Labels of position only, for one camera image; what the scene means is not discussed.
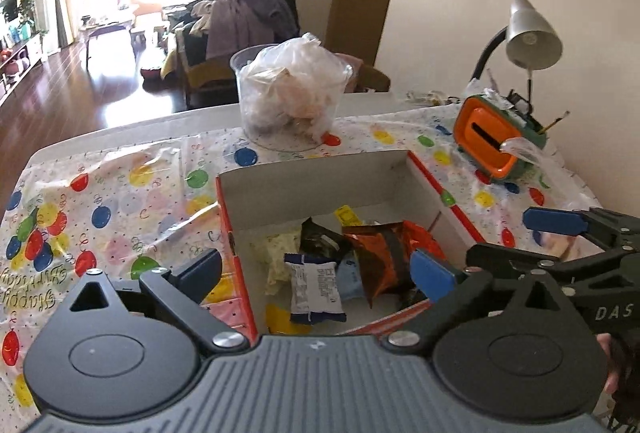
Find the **person's right hand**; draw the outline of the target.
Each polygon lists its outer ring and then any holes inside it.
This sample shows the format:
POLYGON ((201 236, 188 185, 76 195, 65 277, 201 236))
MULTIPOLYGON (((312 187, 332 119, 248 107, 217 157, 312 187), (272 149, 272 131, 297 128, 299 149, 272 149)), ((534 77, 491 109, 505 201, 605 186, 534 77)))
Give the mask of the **person's right hand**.
POLYGON ((608 357, 608 376, 606 377, 604 391, 608 395, 613 395, 617 391, 620 382, 620 366, 614 359, 613 346, 614 341, 609 333, 601 333, 597 335, 597 341, 603 349, 606 357, 608 357))

